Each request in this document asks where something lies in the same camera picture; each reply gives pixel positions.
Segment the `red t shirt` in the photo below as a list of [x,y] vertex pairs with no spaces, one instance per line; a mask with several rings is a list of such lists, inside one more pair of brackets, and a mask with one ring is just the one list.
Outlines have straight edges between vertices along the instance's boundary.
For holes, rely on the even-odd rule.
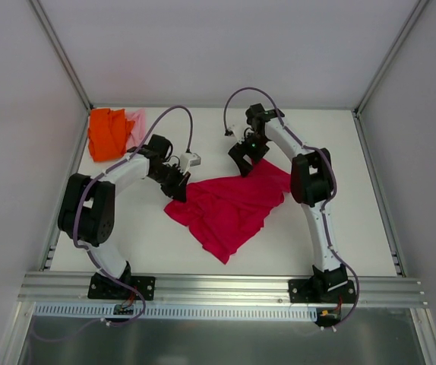
[[202,248],[225,265],[264,227],[266,217],[284,203],[290,191],[290,174],[262,160],[246,177],[189,184],[187,201],[172,201],[164,212],[187,227]]

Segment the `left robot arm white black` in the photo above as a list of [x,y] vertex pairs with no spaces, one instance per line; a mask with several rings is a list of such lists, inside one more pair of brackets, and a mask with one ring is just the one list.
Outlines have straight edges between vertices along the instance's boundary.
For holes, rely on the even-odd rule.
[[171,164],[172,143],[161,135],[132,147],[115,164],[92,177],[75,173],[68,179],[58,228],[86,252],[96,268],[95,278],[105,290],[122,299],[131,290],[131,269],[110,237],[115,226],[115,200],[118,194],[142,179],[160,184],[161,191],[174,201],[185,202],[190,169],[201,164],[196,153],[187,150]]

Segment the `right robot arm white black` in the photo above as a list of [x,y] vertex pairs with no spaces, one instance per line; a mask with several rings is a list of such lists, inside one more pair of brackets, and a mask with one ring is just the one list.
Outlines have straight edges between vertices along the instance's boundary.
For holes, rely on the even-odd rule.
[[313,275],[295,292],[307,302],[334,303],[348,294],[346,264],[336,250],[331,227],[330,202],[337,186],[330,153],[326,148],[308,146],[294,134],[279,109],[266,110],[262,104],[246,112],[247,127],[224,125],[225,135],[236,138],[228,155],[243,177],[249,175],[269,151],[273,142],[291,163],[290,193],[301,205],[313,246]]

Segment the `pink t shirt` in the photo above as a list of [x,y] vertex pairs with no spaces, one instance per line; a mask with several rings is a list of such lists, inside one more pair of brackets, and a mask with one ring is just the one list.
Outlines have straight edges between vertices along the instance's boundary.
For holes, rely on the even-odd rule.
[[125,118],[132,124],[126,143],[126,149],[128,150],[137,147],[144,139],[147,131],[145,109],[138,109],[134,112],[126,111]]

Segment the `orange t shirt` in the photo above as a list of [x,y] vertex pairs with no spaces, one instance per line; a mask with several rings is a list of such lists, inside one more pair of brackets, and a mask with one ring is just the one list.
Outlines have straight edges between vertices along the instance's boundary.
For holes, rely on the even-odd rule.
[[94,162],[117,160],[125,154],[128,140],[127,119],[123,109],[93,109],[90,112],[89,152]]

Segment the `right aluminium frame post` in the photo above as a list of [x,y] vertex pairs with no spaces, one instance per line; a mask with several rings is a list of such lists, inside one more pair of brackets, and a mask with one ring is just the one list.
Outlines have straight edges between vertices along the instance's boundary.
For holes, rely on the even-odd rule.
[[377,71],[374,73],[374,77],[369,82],[366,91],[363,93],[357,106],[353,109],[355,114],[362,113],[362,111],[365,109],[390,66],[393,64],[393,61],[397,57],[397,54],[401,50],[403,44],[406,42],[413,28],[418,23],[419,18],[423,15],[425,9],[430,5],[430,3],[430,0],[418,0],[415,2],[412,10],[409,12],[407,18],[403,22],[402,27],[395,36],[387,53],[383,57]]

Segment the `aluminium frame post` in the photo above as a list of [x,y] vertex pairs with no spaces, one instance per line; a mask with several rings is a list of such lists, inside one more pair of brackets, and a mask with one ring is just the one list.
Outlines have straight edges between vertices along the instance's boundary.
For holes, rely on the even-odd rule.
[[423,15],[425,9],[430,5],[430,3],[430,0],[418,0],[415,2],[412,10],[409,12],[407,18],[403,22],[402,27],[395,36],[387,53],[383,57],[377,71],[374,73],[374,77],[369,82],[366,91],[363,93],[357,106],[353,109],[355,114],[362,113],[362,111],[365,109],[390,66],[393,64],[393,61],[397,57],[397,54],[401,50],[403,44],[406,42],[413,28],[418,23],[419,18]]
[[49,41],[49,44],[57,56],[59,63],[64,69],[71,86],[74,88],[74,91],[78,96],[78,99],[84,106],[84,109],[87,112],[90,112],[93,108],[93,104],[91,103],[90,98],[88,97],[88,94],[85,91],[84,86],[74,69],[74,66],[72,65],[72,62],[65,51],[54,25],[52,24],[46,9],[43,6],[43,3],[40,0],[28,0],[27,4],[30,6],[36,19],[38,20],[39,25],[46,35],[46,39]]

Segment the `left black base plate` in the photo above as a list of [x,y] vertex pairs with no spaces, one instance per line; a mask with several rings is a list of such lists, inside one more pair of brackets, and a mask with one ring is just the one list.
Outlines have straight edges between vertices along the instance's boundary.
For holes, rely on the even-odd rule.
[[[156,278],[151,276],[131,275],[121,279],[121,282],[136,289],[145,300],[153,300]],[[114,281],[100,274],[95,274],[90,279],[87,298],[91,300],[127,300],[131,291],[116,284]]]

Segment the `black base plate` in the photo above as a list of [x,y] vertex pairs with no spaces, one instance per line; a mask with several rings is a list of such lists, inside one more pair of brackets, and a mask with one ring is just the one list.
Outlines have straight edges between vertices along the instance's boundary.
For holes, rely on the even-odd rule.
[[291,303],[354,303],[356,299],[355,286],[352,281],[327,291],[319,281],[309,279],[291,279],[288,281],[288,293]]
[[[145,300],[153,300],[156,278],[151,276],[131,275],[121,279],[121,282],[136,289]],[[131,291],[116,284],[114,281],[100,274],[95,274],[90,279],[87,298],[91,300],[127,300]]]

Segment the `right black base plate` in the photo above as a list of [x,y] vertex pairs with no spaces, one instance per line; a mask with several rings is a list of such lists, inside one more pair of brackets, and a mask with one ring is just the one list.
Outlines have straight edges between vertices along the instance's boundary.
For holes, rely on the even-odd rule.
[[291,303],[354,303],[356,299],[355,286],[352,281],[327,291],[319,281],[309,279],[291,279],[288,281],[288,293]]

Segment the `aluminium mounting rail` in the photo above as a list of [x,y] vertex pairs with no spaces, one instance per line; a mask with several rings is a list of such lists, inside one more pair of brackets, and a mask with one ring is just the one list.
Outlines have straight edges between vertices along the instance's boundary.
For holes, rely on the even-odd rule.
[[[20,302],[87,302],[92,274],[30,271],[24,275]],[[154,303],[224,306],[289,306],[297,294],[290,276],[156,274]],[[416,278],[362,277],[358,306],[426,308],[428,298]]]

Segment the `left aluminium frame post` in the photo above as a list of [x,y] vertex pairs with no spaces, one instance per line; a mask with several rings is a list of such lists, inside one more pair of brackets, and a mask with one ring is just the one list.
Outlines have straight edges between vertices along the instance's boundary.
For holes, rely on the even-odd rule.
[[52,24],[46,9],[43,6],[43,3],[40,0],[28,0],[27,4],[30,6],[36,19],[38,20],[39,25],[46,35],[46,39],[49,41],[49,44],[57,56],[59,63],[64,69],[71,86],[74,88],[74,91],[78,96],[78,99],[84,106],[84,109],[87,112],[90,112],[93,108],[93,104],[91,103],[90,98],[88,97],[88,94],[85,91],[84,86],[74,69],[74,66],[72,65],[72,62],[65,51],[54,25]]

